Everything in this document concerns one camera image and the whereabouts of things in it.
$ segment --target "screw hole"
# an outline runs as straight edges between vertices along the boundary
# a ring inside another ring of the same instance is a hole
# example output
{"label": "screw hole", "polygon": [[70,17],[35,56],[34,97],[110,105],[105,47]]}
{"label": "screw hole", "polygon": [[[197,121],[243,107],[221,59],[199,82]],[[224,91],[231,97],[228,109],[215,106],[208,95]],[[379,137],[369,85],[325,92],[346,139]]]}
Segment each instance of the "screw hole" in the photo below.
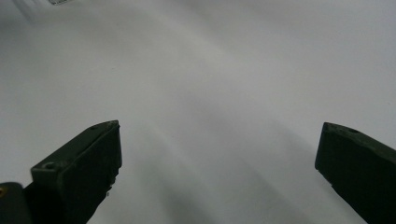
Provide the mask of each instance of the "screw hole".
{"label": "screw hole", "polygon": [[53,170],[55,169],[55,162],[47,162],[43,165],[44,169]]}
{"label": "screw hole", "polygon": [[0,188],[0,198],[6,195],[6,189]]}
{"label": "screw hole", "polygon": [[356,130],[354,130],[354,129],[349,129],[349,132],[350,132],[350,133],[359,133],[359,131],[356,131]]}

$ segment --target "white table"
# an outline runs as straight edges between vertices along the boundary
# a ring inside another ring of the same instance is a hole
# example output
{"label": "white table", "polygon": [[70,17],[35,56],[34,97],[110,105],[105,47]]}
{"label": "white table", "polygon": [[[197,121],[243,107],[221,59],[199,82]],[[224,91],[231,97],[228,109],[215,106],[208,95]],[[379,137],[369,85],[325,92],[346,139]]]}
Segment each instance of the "white table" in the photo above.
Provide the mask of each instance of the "white table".
{"label": "white table", "polygon": [[324,121],[396,147],[394,1],[40,3],[0,1],[1,182],[118,119],[90,223],[364,223],[314,161]]}

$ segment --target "white surface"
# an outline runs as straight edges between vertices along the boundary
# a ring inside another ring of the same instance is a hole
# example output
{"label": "white surface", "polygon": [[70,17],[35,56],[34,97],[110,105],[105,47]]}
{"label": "white surface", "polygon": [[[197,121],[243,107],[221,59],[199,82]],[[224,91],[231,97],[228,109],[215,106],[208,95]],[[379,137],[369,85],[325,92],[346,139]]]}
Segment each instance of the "white surface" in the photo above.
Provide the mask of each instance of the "white surface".
{"label": "white surface", "polygon": [[0,180],[118,119],[90,223],[364,223],[315,155],[324,121],[396,147],[395,39],[393,0],[1,1]]}

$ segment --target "blurry object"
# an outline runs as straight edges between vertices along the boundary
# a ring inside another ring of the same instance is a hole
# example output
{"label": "blurry object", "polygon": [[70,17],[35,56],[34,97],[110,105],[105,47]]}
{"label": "blurry object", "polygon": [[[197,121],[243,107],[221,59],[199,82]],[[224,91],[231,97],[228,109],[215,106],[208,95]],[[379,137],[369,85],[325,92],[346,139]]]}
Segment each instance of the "blurry object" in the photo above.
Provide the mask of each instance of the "blurry object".
{"label": "blurry object", "polygon": [[40,0],[12,0],[12,2],[28,21],[32,21],[43,7]]}
{"label": "blurry object", "polygon": [[49,2],[51,4],[53,4],[53,5],[59,5],[59,4],[62,4],[62,3],[66,3],[68,1],[70,1],[70,0],[49,0]]}
{"label": "blurry object", "polygon": [[34,166],[25,189],[0,184],[0,223],[87,223],[119,173],[119,129],[91,126]]}
{"label": "blurry object", "polygon": [[356,130],[324,123],[315,167],[368,223],[396,223],[395,150]]}

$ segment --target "gray background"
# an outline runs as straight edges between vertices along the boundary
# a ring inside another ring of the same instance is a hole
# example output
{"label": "gray background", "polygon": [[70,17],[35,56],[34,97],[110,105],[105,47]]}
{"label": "gray background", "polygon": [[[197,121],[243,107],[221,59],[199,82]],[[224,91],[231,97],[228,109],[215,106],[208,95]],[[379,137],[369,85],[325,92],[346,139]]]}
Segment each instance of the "gray background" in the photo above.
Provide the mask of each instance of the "gray background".
{"label": "gray background", "polygon": [[364,223],[324,121],[396,147],[394,0],[0,1],[0,180],[118,119],[90,223]]}

